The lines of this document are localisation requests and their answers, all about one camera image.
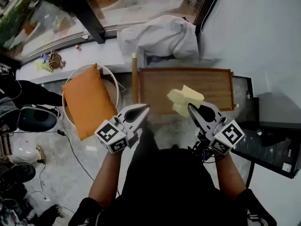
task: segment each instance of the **gray floor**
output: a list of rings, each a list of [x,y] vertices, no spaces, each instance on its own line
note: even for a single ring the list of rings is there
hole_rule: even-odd
[[[126,88],[122,93],[122,107],[132,103],[131,75],[117,74],[117,80]],[[44,87],[50,91],[61,94],[61,86],[65,81],[57,81],[45,84]],[[239,121],[250,117],[253,108],[250,108],[247,102],[247,82],[245,79],[233,78],[235,103],[239,104],[232,112],[224,112],[230,118],[238,118]],[[169,148],[173,144],[178,144],[181,148],[193,146],[196,140],[197,128],[190,118],[183,118],[179,115],[166,115],[149,118],[151,129],[155,133],[155,139],[160,149]],[[68,135],[74,152],[82,162],[86,170],[92,177],[98,173],[98,170],[104,160],[106,149],[104,149],[95,137],[90,137],[82,142],[79,141],[75,128],[68,122],[66,117],[58,121],[55,128],[63,130]],[[46,200],[41,196],[39,174],[43,170],[43,164],[35,164],[36,176],[30,182],[25,183],[28,190],[28,200],[37,214],[53,204],[61,204],[72,211],[76,211],[80,201],[87,197],[92,180],[80,167],[72,154],[70,144],[66,137],[56,133],[24,133],[14,134],[11,138],[13,153],[34,150],[36,145],[40,145],[47,156],[46,168],[41,174],[41,180],[44,181],[43,191]],[[119,191],[122,192],[125,182],[127,168],[131,162],[135,147],[126,148],[121,162],[119,176]],[[232,155],[233,160],[246,181],[250,162],[236,155]],[[218,187],[215,163],[206,164],[205,167],[210,172],[214,184]],[[65,218],[57,218],[54,225],[67,225],[73,213],[62,208],[62,214]]]

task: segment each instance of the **windowsill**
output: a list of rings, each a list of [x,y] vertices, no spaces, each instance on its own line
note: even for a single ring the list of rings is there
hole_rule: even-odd
[[[80,46],[60,50],[58,53],[66,61],[63,69],[56,69],[53,73],[46,70],[37,71],[32,61],[16,72],[17,80],[31,81],[37,84],[67,79],[75,70],[84,66],[98,63],[107,66],[113,73],[132,71],[131,65],[125,65],[117,39],[107,40],[104,44],[97,42],[86,43]]]

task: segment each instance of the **crumpled white fabric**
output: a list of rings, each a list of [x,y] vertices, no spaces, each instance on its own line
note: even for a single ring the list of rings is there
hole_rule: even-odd
[[[163,15],[144,24],[136,24],[117,34],[126,64],[137,53],[138,66],[146,67],[147,56],[174,55],[177,59],[197,59],[195,25],[182,18]]]

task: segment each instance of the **glass window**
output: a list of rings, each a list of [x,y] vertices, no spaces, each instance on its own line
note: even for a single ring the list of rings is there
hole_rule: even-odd
[[[17,59],[87,33],[60,0],[0,0],[0,52]]]
[[[145,23],[162,15],[185,17],[194,22],[204,0],[88,0],[102,25]]]

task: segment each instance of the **yellow object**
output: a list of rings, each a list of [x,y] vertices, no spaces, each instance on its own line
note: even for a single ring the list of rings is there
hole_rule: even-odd
[[[173,110],[178,112],[181,116],[188,117],[189,112],[187,109],[188,103],[192,103],[199,108],[204,100],[204,96],[186,85],[183,85],[182,90],[173,89],[167,97],[174,103]]]

